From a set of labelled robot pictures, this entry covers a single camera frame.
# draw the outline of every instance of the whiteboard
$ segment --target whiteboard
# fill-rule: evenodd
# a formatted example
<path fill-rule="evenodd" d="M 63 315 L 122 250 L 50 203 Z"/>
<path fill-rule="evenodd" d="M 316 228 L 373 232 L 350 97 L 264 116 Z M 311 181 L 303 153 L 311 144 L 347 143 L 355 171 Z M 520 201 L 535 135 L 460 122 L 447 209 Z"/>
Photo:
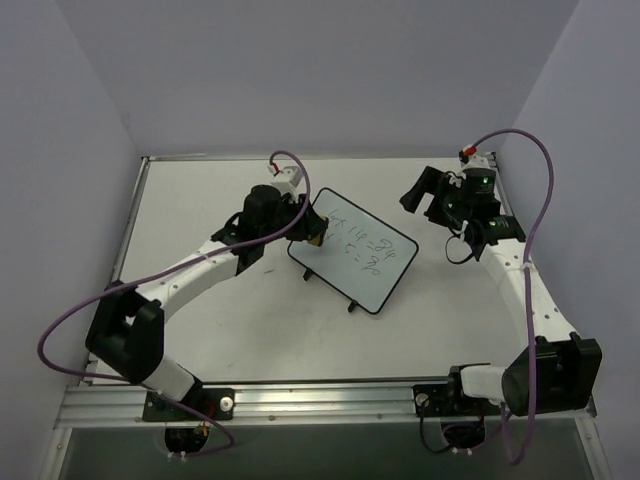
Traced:
<path fill-rule="evenodd" d="M 289 256 L 351 300 L 349 311 L 380 312 L 418 244 L 330 188 L 320 190 L 313 209 L 329 220 L 322 247 L 291 242 Z"/>

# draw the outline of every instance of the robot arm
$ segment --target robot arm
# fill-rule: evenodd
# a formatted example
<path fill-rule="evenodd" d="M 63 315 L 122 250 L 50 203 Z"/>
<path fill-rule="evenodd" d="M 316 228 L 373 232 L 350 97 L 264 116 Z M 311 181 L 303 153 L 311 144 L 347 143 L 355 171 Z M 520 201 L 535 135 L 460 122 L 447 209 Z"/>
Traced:
<path fill-rule="evenodd" d="M 468 163 L 468 158 L 461 158 Z M 522 353 L 508 367 L 452 367 L 449 394 L 466 403 L 488 399 L 506 403 L 517 416 L 528 413 L 529 358 L 525 322 L 525 283 L 521 267 L 525 234 L 515 217 L 502 215 L 494 194 L 496 172 L 467 165 L 459 174 L 427 167 L 400 203 L 415 213 L 425 193 L 433 195 L 424 215 L 458 235 L 489 272 L 517 328 Z M 536 413 L 584 408 L 602 359 L 593 339 L 582 339 L 556 308 L 532 263 L 533 324 L 536 336 Z"/>
<path fill-rule="evenodd" d="M 203 409 L 206 398 L 202 383 L 164 354 L 164 324 L 213 285 L 240 275 L 262 258 L 264 244 L 209 254 L 262 238 L 291 223 L 304 203 L 304 195 L 296 191 L 300 179 L 297 167 L 287 167 L 277 172 L 271 185 L 253 187 L 242 211 L 176 265 L 200 257 L 202 261 L 103 299 L 87 335 L 87 349 L 130 383 L 143 384 L 196 410 Z M 309 206 L 285 238 L 320 246 L 327 227 L 327 220 Z"/>

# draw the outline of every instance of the white wall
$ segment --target white wall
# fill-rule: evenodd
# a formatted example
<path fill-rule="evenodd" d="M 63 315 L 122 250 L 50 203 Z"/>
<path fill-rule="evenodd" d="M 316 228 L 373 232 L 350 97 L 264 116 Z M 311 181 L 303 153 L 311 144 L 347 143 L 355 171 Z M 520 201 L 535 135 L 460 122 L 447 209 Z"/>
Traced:
<path fill-rule="evenodd" d="M 515 120 L 577 0 L 58 0 L 143 153 L 451 155 Z"/>
<path fill-rule="evenodd" d="M 567 318 L 604 352 L 597 420 L 615 478 L 640 470 L 640 4 L 582 0 L 515 125 L 547 144 L 557 173 L 534 255 Z M 524 140 L 501 151 L 507 191 L 530 226 L 544 162 Z"/>
<path fill-rule="evenodd" d="M 58 7 L 0 2 L 0 478 L 35 478 L 67 381 L 36 357 L 108 279 L 139 160 Z M 81 366 L 90 312 L 48 349 Z"/>

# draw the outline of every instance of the purple cable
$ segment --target purple cable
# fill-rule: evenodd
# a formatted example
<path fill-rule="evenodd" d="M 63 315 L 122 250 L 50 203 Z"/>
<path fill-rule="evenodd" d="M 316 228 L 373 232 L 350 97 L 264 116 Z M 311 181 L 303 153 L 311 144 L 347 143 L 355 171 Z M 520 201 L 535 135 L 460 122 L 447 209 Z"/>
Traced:
<path fill-rule="evenodd" d="M 118 285 L 117 287 L 113 287 L 110 288 L 108 290 L 105 290 L 104 292 L 95 295 L 93 297 L 90 297 L 82 302 L 80 302 L 79 304 L 71 307 L 69 310 L 67 310 L 66 312 L 64 312 L 62 315 L 60 315 L 56 320 L 54 320 L 54 322 L 44 331 L 44 333 L 42 334 L 42 336 L 40 337 L 40 340 L 38 341 L 38 358 L 40 359 L 40 361 L 42 363 L 44 363 L 47 367 L 49 367 L 51 370 L 55 370 L 56 372 L 60 372 L 60 373 L 65 373 L 67 375 L 75 375 L 77 377 L 81 377 L 81 378 L 102 378 L 105 380 L 116 380 L 116 381 L 126 381 L 124 378 L 117 376 L 117 375 L 107 375 L 104 373 L 89 373 L 89 372 L 85 372 L 82 370 L 73 370 L 70 368 L 65 368 L 65 367 L 61 367 L 60 365 L 57 365 L 55 363 L 53 363 L 51 360 L 49 360 L 46 356 L 46 354 L 44 353 L 44 346 L 45 343 L 47 342 L 47 339 L 49 338 L 49 336 L 55 331 L 56 328 L 58 328 L 65 320 L 67 320 L 69 317 L 71 317 L 73 314 L 77 313 L 78 311 L 82 310 L 83 308 L 87 307 L 88 305 L 91 305 L 94 302 L 97 302 L 98 300 L 101 300 L 105 297 L 108 297 L 109 295 L 113 295 L 114 293 L 119 293 L 119 292 L 124 292 L 127 290 L 133 290 L 137 287 L 139 287 L 140 285 L 144 285 L 145 283 L 149 283 L 149 282 L 153 282 L 155 280 L 158 280 L 162 277 L 166 277 L 167 275 L 171 275 L 172 273 L 175 273 L 179 270 L 182 270 L 184 268 L 188 268 L 191 267 L 193 265 L 196 265 L 197 263 L 203 262 L 205 259 L 208 259 L 210 257 L 214 257 L 216 255 L 219 255 L 221 253 L 224 252 L 228 252 L 231 249 L 236 249 L 236 248 L 246 248 L 246 247 L 252 247 L 255 245 L 260 245 L 263 243 L 269 243 L 272 242 L 274 240 L 277 240 L 278 238 L 282 237 L 285 233 L 287 233 L 291 228 L 294 227 L 294 225 L 296 223 L 298 223 L 298 221 L 302 218 L 302 216 L 305 214 L 307 208 L 309 207 L 310 204 L 310 200 L 309 198 L 311 197 L 311 181 L 309 180 L 309 174 L 307 173 L 307 169 L 304 167 L 304 165 L 302 164 L 302 162 L 300 161 L 300 159 L 295 156 L 293 153 L 288 152 L 286 150 L 276 150 L 275 152 L 273 152 L 271 154 L 271 157 L 269 157 L 269 164 L 273 165 L 273 160 L 276 156 L 278 155 L 286 155 L 289 158 L 291 158 L 294 162 L 296 162 L 298 164 L 298 166 L 300 167 L 300 170 L 302 171 L 302 176 L 304 177 L 304 183 L 305 183 L 305 187 L 307 189 L 305 198 L 304 198 L 304 202 L 302 203 L 302 208 L 300 209 L 300 211 L 298 212 L 298 214 L 295 216 L 295 218 L 293 220 L 291 220 L 291 222 L 289 224 L 287 224 L 286 226 L 284 226 L 283 228 L 281 228 L 280 230 L 278 230 L 277 232 L 274 232 L 270 235 L 266 235 L 264 237 L 261 238 L 257 238 L 255 240 L 249 240 L 247 242 L 242 242 L 242 243 L 238 243 L 235 245 L 228 245 L 226 247 L 222 247 L 222 248 L 218 248 L 216 250 L 213 250 L 211 252 L 208 252 L 204 255 L 199 256 L 198 258 L 194 258 L 192 260 L 188 260 L 186 262 L 183 262 L 179 265 L 176 265 L 174 267 L 169 268 L 168 270 L 165 270 L 163 272 L 160 273 L 156 273 L 155 275 L 150 275 L 148 277 L 144 277 L 138 280 L 133 280 L 132 282 L 128 282 L 128 283 L 123 283 L 122 285 Z M 226 450 L 227 448 L 231 448 L 234 444 L 235 444 L 235 440 L 233 438 L 233 435 L 231 435 L 231 432 L 229 432 L 226 428 L 224 428 L 222 425 L 220 425 L 218 422 L 216 422 L 215 420 L 213 420 L 212 418 L 209 418 L 206 415 L 203 415 L 202 413 L 198 412 L 197 410 L 194 410 L 186 405 L 181 404 L 180 402 L 176 402 L 175 400 L 172 400 L 170 398 L 167 398 L 165 396 L 162 396 L 164 400 L 168 401 L 169 403 L 174 404 L 175 406 L 181 408 L 182 410 L 184 410 L 185 412 L 190 413 L 191 415 L 194 415 L 198 418 L 200 418 L 203 421 L 206 421 L 208 423 L 211 423 L 212 425 L 214 425 L 218 430 L 220 430 L 222 433 L 224 433 L 227 438 L 229 438 L 229 443 L 227 445 L 223 445 L 221 447 L 215 447 L 213 449 L 207 450 L 207 454 L 209 453 L 215 453 L 215 452 L 219 452 L 221 450 Z M 197 456 L 197 455 L 204 455 L 205 452 L 198 452 L 197 454 L 192 454 L 190 456 Z"/>
<path fill-rule="evenodd" d="M 522 265 L 524 266 L 524 290 L 525 290 L 525 312 L 527 318 L 527 339 L 528 339 L 528 354 L 529 354 L 529 413 L 527 416 L 527 434 L 525 436 L 524 441 L 522 442 L 522 448 L 520 452 L 515 458 L 511 457 L 511 447 L 507 452 L 509 463 L 511 465 L 518 465 L 524 459 L 526 455 L 526 450 L 531 444 L 531 440 L 533 439 L 533 433 L 535 431 L 535 419 L 536 419 L 536 397 L 537 397 L 537 371 L 536 371 L 536 338 L 535 338 L 535 330 L 533 326 L 533 307 L 532 307 L 532 299 L 531 299 L 531 272 L 529 267 L 526 266 L 527 262 L 530 261 L 531 247 L 533 245 L 533 240 L 538 231 L 538 227 L 544 218 L 544 215 L 547 213 L 547 209 L 549 208 L 549 204 L 551 203 L 551 195 L 553 194 L 553 185 L 555 182 L 555 175 L 553 172 L 553 163 L 551 162 L 551 155 L 549 155 L 549 151 L 547 147 L 535 136 L 529 132 L 524 130 L 520 130 L 517 128 L 505 128 L 502 130 L 496 130 L 495 132 L 488 133 L 484 137 L 480 138 L 473 144 L 473 148 L 476 148 L 485 140 L 496 137 L 498 135 L 503 135 L 506 133 L 515 133 L 517 135 L 522 135 L 523 137 L 528 138 L 533 143 L 535 143 L 538 148 L 542 151 L 544 155 L 544 159 L 547 162 L 547 169 L 549 171 L 549 183 L 547 186 L 547 196 L 544 199 L 544 203 L 542 204 L 542 208 L 540 209 L 540 213 L 536 217 L 533 222 L 533 226 L 529 231 L 529 236 L 527 237 L 527 241 L 524 244 L 524 258 L 522 259 Z M 508 438 L 509 432 L 506 428 L 506 422 L 508 421 L 507 417 L 503 417 L 503 425 L 504 425 L 504 435 L 505 442 L 509 443 L 510 440 Z"/>

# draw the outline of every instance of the purple wire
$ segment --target purple wire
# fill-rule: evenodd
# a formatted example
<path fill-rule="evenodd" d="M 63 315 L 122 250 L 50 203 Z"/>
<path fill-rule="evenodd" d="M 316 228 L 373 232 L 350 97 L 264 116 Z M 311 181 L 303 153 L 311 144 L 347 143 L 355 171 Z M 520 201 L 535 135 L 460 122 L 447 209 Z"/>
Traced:
<path fill-rule="evenodd" d="M 536 217 L 533 222 L 533 226 L 529 231 L 529 236 L 527 237 L 527 241 L 524 244 L 524 255 L 522 259 L 523 266 L 526 265 L 527 262 L 530 261 L 531 247 L 533 245 L 533 240 L 538 231 L 538 227 L 540 227 L 540 223 L 544 218 L 544 215 L 547 213 L 547 209 L 549 208 L 549 204 L 551 203 L 551 196 L 553 194 L 553 185 L 555 182 L 555 175 L 553 172 L 553 163 L 551 162 L 551 155 L 549 155 L 549 151 L 547 147 L 533 134 L 526 132 L 524 130 L 520 130 L 517 128 L 504 128 L 502 130 L 496 130 L 495 132 L 488 133 L 484 137 L 480 138 L 473 144 L 473 147 L 476 148 L 482 142 L 496 137 L 498 135 L 503 135 L 506 133 L 515 133 L 517 135 L 522 135 L 523 137 L 528 138 L 533 143 L 535 143 L 538 148 L 542 151 L 544 155 L 544 159 L 547 162 L 547 170 L 549 171 L 549 183 L 547 186 L 547 196 L 544 199 L 544 203 L 542 204 L 542 208 L 540 209 L 540 213 Z M 524 290 L 525 290 L 525 312 L 527 318 L 527 340 L 528 340 L 528 354 L 529 354 L 529 412 L 527 416 L 527 434 L 525 436 L 524 441 L 522 442 L 522 448 L 520 452 L 515 458 L 511 457 L 511 447 L 510 440 L 508 438 L 509 432 L 506 428 L 506 422 L 508 418 L 503 419 L 503 424 L 505 426 L 504 435 L 505 442 L 509 444 L 509 450 L 507 452 L 509 463 L 511 465 L 518 465 L 524 459 L 526 455 L 526 450 L 531 444 L 533 439 L 533 433 L 535 431 L 535 419 L 536 419 L 536 399 L 537 399 L 537 371 L 536 371 L 536 338 L 535 338 L 535 330 L 533 325 L 533 307 L 532 307 L 532 299 L 531 299 L 531 272 L 528 267 L 524 268 Z"/>
<path fill-rule="evenodd" d="M 69 310 L 67 310 L 66 312 L 64 312 L 62 315 L 60 315 L 58 318 L 56 318 L 53 323 L 51 325 L 49 325 L 49 327 L 44 331 L 44 333 L 41 335 L 40 340 L 38 341 L 38 358 L 40 359 L 40 361 L 42 363 L 44 363 L 47 367 L 49 367 L 51 370 L 55 370 L 56 372 L 60 372 L 60 373 L 65 373 L 67 375 L 75 375 L 77 377 L 81 377 L 81 378 L 102 378 L 105 380 L 116 380 L 116 381 L 126 381 L 124 378 L 117 376 L 117 375 L 108 375 L 108 374 L 104 374 L 104 373 L 90 373 L 90 372 L 85 372 L 82 370 L 73 370 L 71 368 L 66 368 L 66 367 L 62 367 L 60 365 L 57 365 L 55 363 L 53 363 L 51 360 L 49 360 L 49 358 L 47 358 L 46 354 L 44 353 L 44 346 L 45 343 L 47 342 L 47 339 L 49 338 L 49 336 L 56 330 L 56 328 L 58 328 L 65 320 L 67 320 L 69 317 L 71 317 L 73 314 L 77 313 L 78 311 L 82 310 L 83 308 L 87 307 L 88 305 L 91 305 L 94 302 L 97 302 L 98 300 L 101 300 L 105 297 L 108 297 L 110 295 L 113 295 L 115 293 L 120 293 L 120 292 L 125 292 L 127 290 L 133 290 L 137 287 L 139 287 L 140 285 L 144 285 L 145 283 L 149 283 L 149 282 L 153 282 L 155 280 L 158 280 L 162 277 L 166 277 L 167 275 L 171 275 L 172 273 L 175 273 L 177 271 L 180 271 L 182 269 L 191 267 L 193 265 L 196 265 L 197 263 L 203 262 L 205 259 L 208 259 L 210 257 L 214 257 L 216 255 L 219 255 L 221 253 L 224 252 L 228 252 L 231 249 L 237 249 L 237 248 L 246 248 L 246 247 L 252 247 L 255 245 L 260 245 L 263 243 L 269 243 L 272 242 L 274 240 L 277 240 L 278 238 L 282 237 L 285 233 L 287 233 L 291 228 L 294 227 L 294 225 L 296 223 L 298 223 L 298 221 L 300 221 L 300 219 L 302 218 L 302 216 L 305 214 L 307 208 L 309 207 L 310 204 L 310 197 L 311 197 L 311 181 L 309 179 L 309 174 L 307 172 L 307 169 L 304 167 L 304 165 L 302 164 L 302 162 L 300 161 L 300 159 L 295 156 L 293 153 L 288 152 L 286 150 L 276 150 L 275 152 L 273 152 L 271 154 L 271 157 L 269 157 L 269 164 L 273 165 L 273 160 L 276 156 L 278 155 L 286 155 L 289 158 L 291 158 L 294 162 L 296 162 L 298 164 L 298 166 L 300 167 L 300 170 L 302 171 L 302 176 L 304 177 L 304 183 L 305 183 L 305 187 L 306 187 L 306 195 L 304 198 L 304 202 L 302 203 L 302 208 L 300 209 L 300 211 L 298 212 L 298 214 L 294 217 L 293 220 L 291 220 L 291 222 L 289 222 L 289 224 L 287 224 L 286 226 L 284 226 L 283 228 L 281 228 L 280 230 L 278 230 L 277 232 L 274 232 L 270 235 L 266 235 L 264 237 L 261 238 L 257 238 L 255 240 L 249 240 L 247 242 L 242 242 L 242 243 L 238 243 L 235 245 L 228 245 L 226 247 L 222 247 L 222 248 L 218 248 L 216 250 L 213 250 L 211 252 L 205 253 L 204 255 L 199 256 L 198 258 L 194 258 L 191 260 L 188 260 L 186 262 L 183 262 L 181 264 L 178 264 L 174 267 L 169 268 L 168 270 L 165 270 L 163 272 L 160 273 L 156 273 L 155 275 L 150 275 L 148 277 L 144 277 L 144 278 L 140 278 L 138 280 L 133 280 L 132 282 L 128 282 L 128 283 L 123 283 L 122 285 L 118 285 L 116 287 L 113 288 L 109 288 L 108 290 L 105 290 L 104 292 L 98 294 L 98 295 L 94 295 L 93 297 L 90 297 L 80 303 L 78 303 L 77 305 L 71 307 Z M 231 432 L 229 432 L 229 430 L 227 430 L 226 428 L 224 428 L 222 425 L 220 425 L 218 422 L 216 422 L 215 420 L 213 420 L 212 418 L 209 418 L 208 416 L 198 412 L 197 410 L 194 410 L 186 405 L 181 404 L 180 402 L 176 402 L 175 400 L 172 400 L 168 397 L 165 397 L 164 395 L 162 395 L 163 399 L 168 401 L 169 403 L 175 405 L 178 408 L 181 408 L 182 410 L 184 410 L 185 412 L 194 415 L 195 417 L 200 418 L 201 420 L 208 422 L 212 425 L 214 425 L 218 430 L 220 430 L 222 433 L 224 433 L 227 438 L 229 438 L 229 443 L 220 447 L 215 447 L 213 449 L 209 449 L 206 452 L 197 452 L 197 454 L 191 454 L 189 456 L 201 456 L 201 455 L 205 455 L 205 454 L 210 454 L 210 453 L 215 453 L 215 452 L 219 452 L 221 450 L 226 450 L 227 448 L 231 448 L 233 445 L 235 445 L 235 440 L 233 438 L 233 435 L 231 435 Z"/>

